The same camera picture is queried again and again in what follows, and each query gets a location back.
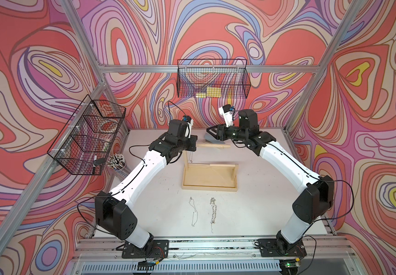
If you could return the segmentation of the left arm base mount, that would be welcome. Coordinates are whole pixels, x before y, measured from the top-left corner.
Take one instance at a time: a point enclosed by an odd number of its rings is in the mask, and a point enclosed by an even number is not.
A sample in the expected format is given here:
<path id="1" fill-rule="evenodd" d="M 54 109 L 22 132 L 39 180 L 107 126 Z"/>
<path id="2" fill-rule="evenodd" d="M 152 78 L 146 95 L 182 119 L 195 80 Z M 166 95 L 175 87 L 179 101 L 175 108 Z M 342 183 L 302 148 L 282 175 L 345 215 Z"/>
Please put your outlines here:
<path id="1" fill-rule="evenodd" d="M 143 248 L 139 248 L 130 242 L 125 242 L 120 248 L 123 259 L 163 260 L 168 257 L 169 240 L 154 239 L 153 235 L 150 235 L 147 244 Z"/>

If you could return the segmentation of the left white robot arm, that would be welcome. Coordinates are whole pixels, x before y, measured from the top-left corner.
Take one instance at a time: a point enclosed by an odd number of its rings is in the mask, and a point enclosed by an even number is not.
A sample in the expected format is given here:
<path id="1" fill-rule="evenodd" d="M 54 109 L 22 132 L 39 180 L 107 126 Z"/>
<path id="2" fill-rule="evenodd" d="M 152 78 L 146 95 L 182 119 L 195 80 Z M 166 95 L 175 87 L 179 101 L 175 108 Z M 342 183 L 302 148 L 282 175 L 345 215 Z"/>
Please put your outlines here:
<path id="1" fill-rule="evenodd" d="M 193 119 L 170 121 L 167 132 L 148 145 L 139 165 L 115 188 L 95 197 L 95 223 L 107 233 L 142 250 L 151 250 L 153 235 L 138 224 L 133 213 L 136 200 L 151 180 L 184 151 L 196 151 L 198 137 L 191 134 Z"/>

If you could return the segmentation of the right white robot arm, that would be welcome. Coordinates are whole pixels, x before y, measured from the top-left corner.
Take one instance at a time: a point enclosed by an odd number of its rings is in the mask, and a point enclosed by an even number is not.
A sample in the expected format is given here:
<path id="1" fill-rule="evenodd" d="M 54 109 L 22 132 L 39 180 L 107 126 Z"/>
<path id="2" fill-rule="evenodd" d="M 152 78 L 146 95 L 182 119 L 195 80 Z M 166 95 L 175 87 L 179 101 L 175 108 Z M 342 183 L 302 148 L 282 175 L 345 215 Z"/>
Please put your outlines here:
<path id="1" fill-rule="evenodd" d="M 286 253 L 302 239 L 316 218 L 333 206 L 335 182 L 330 176 L 321 176 L 303 166 L 274 136 L 261 131 L 255 111 L 246 109 L 235 114 L 235 108 L 227 104 L 218 112 L 224 123 L 207 128 L 207 133 L 219 141 L 243 144 L 277 168 L 299 193 L 292 204 L 292 216 L 276 235 L 277 246 Z"/>

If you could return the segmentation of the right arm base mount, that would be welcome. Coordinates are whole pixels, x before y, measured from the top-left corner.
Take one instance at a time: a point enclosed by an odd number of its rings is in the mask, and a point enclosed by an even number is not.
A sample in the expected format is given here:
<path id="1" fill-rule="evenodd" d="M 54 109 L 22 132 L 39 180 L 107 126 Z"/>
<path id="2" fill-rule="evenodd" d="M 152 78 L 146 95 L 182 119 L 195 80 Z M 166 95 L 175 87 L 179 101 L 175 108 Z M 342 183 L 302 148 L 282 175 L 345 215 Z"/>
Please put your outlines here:
<path id="1" fill-rule="evenodd" d="M 302 237 L 295 243 L 289 243 L 279 231 L 274 238 L 260 238 L 254 242 L 262 257 L 291 257 L 301 258 L 307 256 Z"/>

